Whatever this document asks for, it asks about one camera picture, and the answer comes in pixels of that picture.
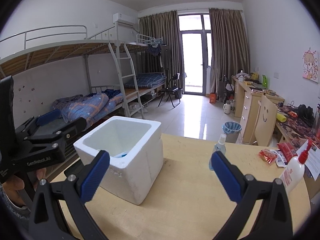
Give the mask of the left hand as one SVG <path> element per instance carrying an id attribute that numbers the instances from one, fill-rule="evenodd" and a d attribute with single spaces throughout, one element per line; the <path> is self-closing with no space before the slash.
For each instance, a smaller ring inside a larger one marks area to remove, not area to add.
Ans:
<path id="1" fill-rule="evenodd" d="M 35 183 L 33 183 L 34 189 L 37 189 L 37 186 L 41 179 L 46 178 L 46 172 L 46 168 L 42 168 L 34 172 L 37 178 Z M 19 195 L 19 191 L 24 189 L 24 181 L 21 178 L 12 176 L 2 185 L 2 187 L 5 194 L 14 205 L 16 205 L 17 207 L 25 206 L 23 199 Z"/>

